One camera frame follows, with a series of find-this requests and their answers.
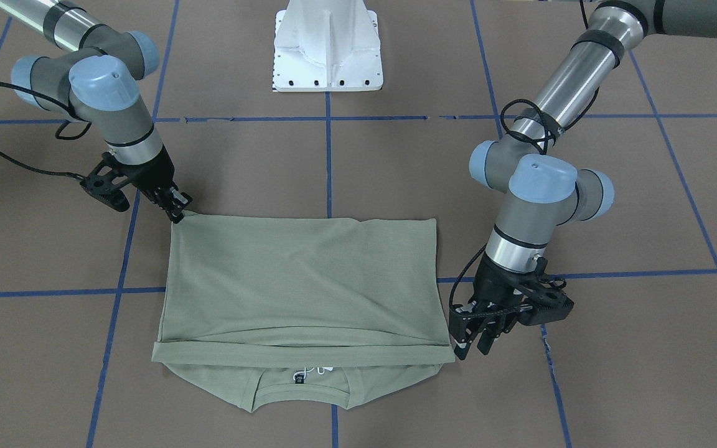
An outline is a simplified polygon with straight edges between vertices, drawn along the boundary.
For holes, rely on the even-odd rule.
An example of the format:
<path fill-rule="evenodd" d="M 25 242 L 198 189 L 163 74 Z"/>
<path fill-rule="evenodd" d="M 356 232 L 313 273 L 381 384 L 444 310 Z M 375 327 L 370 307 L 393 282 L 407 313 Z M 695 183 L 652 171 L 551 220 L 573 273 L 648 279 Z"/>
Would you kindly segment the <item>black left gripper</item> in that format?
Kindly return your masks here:
<path fill-rule="evenodd" d="M 480 266 L 467 304 L 456 304 L 453 295 L 449 296 L 448 329 L 458 360 L 466 359 L 472 344 L 488 355 L 492 344 L 502 334 L 509 334 L 515 324 L 560 321 L 574 309 L 574 301 L 564 291 L 565 279 L 546 274 L 546 258 L 536 257 L 532 272 L 515 273 L 478 252 L 461 273 L 466 273 L 477 258 L 481 259 Z"/>

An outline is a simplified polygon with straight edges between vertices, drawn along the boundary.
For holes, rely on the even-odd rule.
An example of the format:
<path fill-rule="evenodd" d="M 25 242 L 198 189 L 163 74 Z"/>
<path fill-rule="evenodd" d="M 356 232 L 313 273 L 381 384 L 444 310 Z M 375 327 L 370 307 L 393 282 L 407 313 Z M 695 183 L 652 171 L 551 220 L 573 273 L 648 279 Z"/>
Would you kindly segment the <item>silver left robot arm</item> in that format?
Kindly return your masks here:
<path fill-rule="evenodd" d="M 569 227 L 547 250 L 577 301 L 573 349 L 611 329 L 634 359 L 717 359 L 717 40 L 649 37 L 602 89 L 601 110 L 560 140 L 556 156 L 599 167 L 617 200 L 598 224 Z"/>

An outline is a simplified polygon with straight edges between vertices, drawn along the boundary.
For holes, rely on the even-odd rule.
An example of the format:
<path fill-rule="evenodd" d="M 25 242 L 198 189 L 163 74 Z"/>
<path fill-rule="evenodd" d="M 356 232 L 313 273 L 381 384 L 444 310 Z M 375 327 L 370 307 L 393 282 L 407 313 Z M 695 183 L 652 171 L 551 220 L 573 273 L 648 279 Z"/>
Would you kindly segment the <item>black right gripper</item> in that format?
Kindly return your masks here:
<path fill-rule="evenodd" d="M 164 210 L 172 223 L 179 223 L 192 198 L 177 188 L 175 172 L 176 168 L 165 149 L 151 161 L 140 165 L 122 164 L 114 155 L 105 152 L 102 161 L 80 181 L 80 186 L 97 201 L 117 212 L 125 212 L 130 203 L 122 189 L 133 185 L 150 202 Z"/>

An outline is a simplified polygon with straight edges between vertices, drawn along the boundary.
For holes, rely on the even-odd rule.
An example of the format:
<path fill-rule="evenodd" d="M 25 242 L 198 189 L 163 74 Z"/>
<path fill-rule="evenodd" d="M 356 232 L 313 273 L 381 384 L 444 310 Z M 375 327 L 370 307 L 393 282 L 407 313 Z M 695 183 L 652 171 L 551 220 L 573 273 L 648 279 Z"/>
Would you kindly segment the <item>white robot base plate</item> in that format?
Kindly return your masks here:
<path fill-rule="evenodd" d="M 378 16 L 364 1 L 291 1 L 274 25 L 273 91 L 382 89 Z"/>

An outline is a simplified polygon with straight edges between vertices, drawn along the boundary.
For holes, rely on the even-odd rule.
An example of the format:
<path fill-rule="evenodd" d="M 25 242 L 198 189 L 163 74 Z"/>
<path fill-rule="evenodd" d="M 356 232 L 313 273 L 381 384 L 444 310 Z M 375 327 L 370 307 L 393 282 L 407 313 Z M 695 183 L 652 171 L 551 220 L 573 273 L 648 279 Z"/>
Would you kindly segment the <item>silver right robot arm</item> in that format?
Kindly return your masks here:
<path fill-rule="evenodd" d="M 159 65 L 153 40 L 138 31 L 120 33 L 69 1 L 0 1 L 0 9 L 66 51 L 57 58 L 19 59 L 11 81 L 26 103 L 102 133 L 109 150 L 89 175 L 78 175 L 83 190 L 125 212 L 130 205 L 122 189 L 131 184 L 171 222 L 181 222 L 192 199 L 177 189 L 171 158 L 138 86 Z"/>

